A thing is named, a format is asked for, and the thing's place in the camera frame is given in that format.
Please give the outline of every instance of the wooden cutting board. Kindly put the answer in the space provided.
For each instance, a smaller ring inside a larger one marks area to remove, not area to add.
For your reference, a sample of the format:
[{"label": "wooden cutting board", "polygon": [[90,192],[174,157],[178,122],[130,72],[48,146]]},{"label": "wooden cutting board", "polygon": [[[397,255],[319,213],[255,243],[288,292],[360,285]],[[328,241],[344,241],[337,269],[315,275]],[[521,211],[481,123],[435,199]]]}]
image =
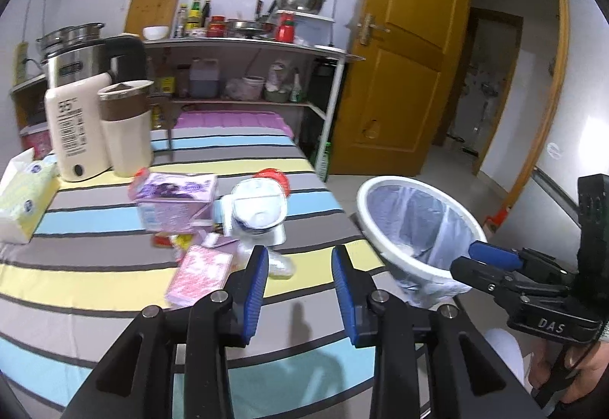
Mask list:
[{"label": "wooden cutting board", "polygon": [[178,0],[131,0],[129,12],[125,20],[124,32],[142,36],[142,29],[150,25],[168,25],[171,35],[171,26],[177,9]]}]

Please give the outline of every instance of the striped bedsheet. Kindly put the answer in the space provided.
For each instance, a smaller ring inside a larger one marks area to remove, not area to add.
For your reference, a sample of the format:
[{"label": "striped bedsheet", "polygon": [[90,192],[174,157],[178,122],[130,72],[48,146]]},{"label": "striped bedsheet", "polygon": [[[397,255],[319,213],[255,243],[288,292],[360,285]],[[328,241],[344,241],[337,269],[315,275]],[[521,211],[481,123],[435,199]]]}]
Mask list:
[{"label": "striped bedsheet", "polygon": [[[278,251],[297,271],[269,279],[256,336],[227,352],[236,418],[367,418],[374,349],[345,337],[331,249],[345,244],[355,267],[399,290],[299,149],[280,130],[252,127],[176,130],[172,153],[153,132],[153,146],[153,170],[217,174],[220,195],[267,167],[290,181]],[[151,246],[128,183],[112,172],[62,183],[31,242],[1,248],[0,370],[33,419],[59,417],[134,315],[167,306],[177,265],[171,250]],[[183,356],[179,348],[175,419],[183,415]]]}]

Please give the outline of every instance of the purple packaged box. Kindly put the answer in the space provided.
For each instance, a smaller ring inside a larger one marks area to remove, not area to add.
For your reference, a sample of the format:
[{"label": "purple packaged box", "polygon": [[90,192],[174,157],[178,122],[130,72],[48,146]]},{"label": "purple packaged box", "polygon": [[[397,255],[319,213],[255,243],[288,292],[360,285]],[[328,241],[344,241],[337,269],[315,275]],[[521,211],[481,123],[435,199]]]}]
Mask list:
[{"label": "purple packaged box", "polygon": [[172,234],[211,231],[217,177],[151,172],[134,177],[129,197],[144,228]]}]

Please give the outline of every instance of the wall outlet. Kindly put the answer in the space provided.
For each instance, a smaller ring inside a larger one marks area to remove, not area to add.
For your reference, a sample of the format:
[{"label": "wall outlet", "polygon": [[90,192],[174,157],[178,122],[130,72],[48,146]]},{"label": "wall outlet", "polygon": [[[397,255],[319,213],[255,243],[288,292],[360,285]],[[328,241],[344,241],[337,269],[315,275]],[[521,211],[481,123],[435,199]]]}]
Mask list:
[{"label": "wall outlet", "polygon": [[23,41],[14,49],[14,85],[21,84],[27,79],[26,58],[29,43]]}]

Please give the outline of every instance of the metal bowl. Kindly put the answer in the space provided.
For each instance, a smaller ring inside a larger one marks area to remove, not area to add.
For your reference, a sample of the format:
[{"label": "metal bowl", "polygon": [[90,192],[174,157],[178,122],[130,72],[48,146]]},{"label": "metal bowl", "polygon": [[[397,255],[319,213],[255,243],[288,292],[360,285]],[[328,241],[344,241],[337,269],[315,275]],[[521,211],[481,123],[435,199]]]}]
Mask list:
[{"label": "metal bowl", "polygon": [[278,10],[293,10],[317,15],[326,0],[277,0]]},{"label": "metal bowl", "polygon": [[243,35],[261,35],[273,32],[275,24],[259,21],[240,21],[229,19],[226,21],[227,34],[230,37],[232,34]]}]

